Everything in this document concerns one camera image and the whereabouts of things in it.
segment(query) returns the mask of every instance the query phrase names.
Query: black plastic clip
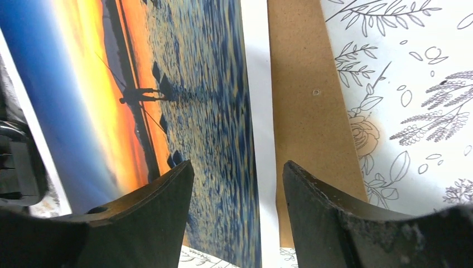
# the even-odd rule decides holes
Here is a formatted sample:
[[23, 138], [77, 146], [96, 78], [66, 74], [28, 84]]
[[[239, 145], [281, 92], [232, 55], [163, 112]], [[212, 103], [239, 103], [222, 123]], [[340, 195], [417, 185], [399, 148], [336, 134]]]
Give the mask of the black plastic clip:
[[0, 206], [34, 205], [46, 191], [45, 168], [28, 126], [0, 121]]

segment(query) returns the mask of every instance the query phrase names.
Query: black device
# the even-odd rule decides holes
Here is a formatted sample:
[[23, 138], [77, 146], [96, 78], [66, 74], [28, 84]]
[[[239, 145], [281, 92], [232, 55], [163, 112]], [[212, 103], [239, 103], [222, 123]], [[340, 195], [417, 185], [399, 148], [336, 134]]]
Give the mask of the black device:
[[47, 191], [46, 170], [28, 125], [9, 120], [0, 90], [0, 206], [23, 210]]
[[284, 192], [300, 268], [473, 267], [473, 206], [409, 216], [358, 200], [289, 161]]
[[184, 161], [87, 214], [44, 219], [0, 207], [0, 267], [177, 268], [193, 183]]

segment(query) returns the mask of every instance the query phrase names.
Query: blue sky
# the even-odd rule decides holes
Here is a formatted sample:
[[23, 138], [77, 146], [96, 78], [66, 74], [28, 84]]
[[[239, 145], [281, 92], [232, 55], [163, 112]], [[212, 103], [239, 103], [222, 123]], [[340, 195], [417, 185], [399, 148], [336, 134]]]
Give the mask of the blue sky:
[[46, 1], [0, 1], [0, 27], [73, 212], [116, 198], [71, 62]]

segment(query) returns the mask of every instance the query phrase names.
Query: orange sky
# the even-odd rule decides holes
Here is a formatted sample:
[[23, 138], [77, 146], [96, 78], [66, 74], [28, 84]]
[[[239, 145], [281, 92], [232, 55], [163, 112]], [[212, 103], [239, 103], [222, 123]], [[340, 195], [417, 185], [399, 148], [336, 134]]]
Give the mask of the orange sky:
[[[147, 27], [148, 22], [144, 15], [146, 13], [145, 6], [142, 5], [141, 1], [137, 0], [121, 0], [121, 3], [125, 10], [130, 38], [133, 43], [133, 51], [138, 69], [138, 86], [141, 88], [156, 88], [156, 80], [151, 72], [152, 59], [154, 57], [148, 43], [149, 31]], [[148, 102], [144, 104], [144, 107], [154, 120], [159, 122], [161, 118], [159, 103]], [[160, 126], [156, 125], [148, 115], [147, 117], [160, 172], [164, 174], [170, 169], [167, 165], [167, 158], [169, 156], [167, 137]]]
[[102, 146], [108, 166], [123, 193], [147, 183], [144, 153], [134, 134], [131, 111], [118, 102], [122, 96], [107, 63], [99, 0], [53, 1], [57, 24], [67, 46], [78, 88]]

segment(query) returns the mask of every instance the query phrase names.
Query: white surface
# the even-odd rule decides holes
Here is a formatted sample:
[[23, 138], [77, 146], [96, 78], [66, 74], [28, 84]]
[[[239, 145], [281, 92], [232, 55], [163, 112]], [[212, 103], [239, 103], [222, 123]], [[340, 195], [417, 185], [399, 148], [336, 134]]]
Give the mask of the white surface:
[[30, 130], [32, 132], [33, 138], [35, 139], [36, 146], [40, 152], [41, 158], [43, 159], [44, 165], [46, 167], [47, 173], [49, 175], [49, 180], [51, 181], [52, 185], [54, 186], [55, 192], [49, 191], [45, 197], [45, 199], [35, 206], [32, 206], [32, 214], [43, 214], [46, 215], [51, 213], [51, 210], [46, 211], [35, 211], [36, 208], [39, 207], [51, 207], [54, 206], [54, 201], [56, 200], [59, 202], [57, 209], [54, 211], [54, 216], [62, 216], [71, 213], [71, 208], [69, 202], [67, 201], [66, 193], [64, 192], [64, 188], [62, 187], [61, 180], [59, 179], [59, 175], [56, 171], [56, 166], [52, 160], [51, 152], [47, 147], [46, 140], [44, 135], [42, 134], [40, 124], [38, 119], [36, 118], [36, 114], [33, 111], [33, 106], [31, 105], [30, 99], [26, 93], [25, 86], [21, 81], [20, 75], [15, 67], [15, 63], [13, 62], [12, 56], [8, 49], [7, 43], [5, 38], [3, 37], [3, 32], [0, 29], [0, 55], [2, 55], [4, 69], [6, 70], [5, 76], [9, 77], [11, 81], [11, 87], [13, 88], [18, 102], [23, 109], [23, 113], [25, 115], [26, 121]]
[[[452, 204], [471, 203], [471, 119], [466, 120], [464, 127], [451, 138], [438, 142], [427, 141], [426, 137], [439, 127], [431, 130], [428, 127], [446, 117], [401, 122], [409, 117], [440, 110], [443, 116], [449, 112], [456, 114], [458, 110], [461, 110], [460, 113], [473, 112], [471, 95], [454, 105], [444, 106], [447, 101], [430, 111], [428, 106], [421, 105], [440, 92], [426, 91], [444, 80], [464, 84], [464, 88], [451, 92], [451, 100], [468, 90], [473, 92], [471, 74], [465, 76], [466, 79], [446, 79], [461, 71], [473, 71], [473, 25], [470, 24], [473, 22], [473, 1], [382, 0], [367, 5], [364, 4], [373, 1], [321, 2], [326, 19], [342, 11], [326, 26], [334, 57], [337, 57], [337, 69], [340, 70], [348, 114], [352, 117], [350, 122], [354, 136], [357, 141], [364, 138], [367, 141], [358, 143], [357, 147], [370, 202], [412, 215], [431, 213], [434, 209]], [[350, 64], [354, 65], [347, 70], [345, 66]], [[358, 74], [353, 73], [363, 66], [366, 68]], [[382, 77], [386, 79], [376, 82], [384, 69]], [[352, 75], [359, 79], [358, 84]], [[373, 92], [369, 97], [374, 97], [370, 100], [376, 102], [368, 104], [365, 101], [364, 111], [358, 111], [355, 118], [357, 107], [369, 91]], [[419, 135], [411, 145], [401, 145], [401, 138], [390, 139], [412, 125], [418, 128], [426, 126], [427, 133]], [[443, 126], [451, 129], [452, 123], [445, 121]]]
[[262, 267], [277, 267], [276, 153], [266, 0], [241, 0], [259, 194]]
[[[278, 256], [273, 256], [272, 268], [298, 268], [294, 248], [279, 248]], [[214, 256], [202, 253], [192, 248], [182, 246], [179, 268], [238, 268]]]

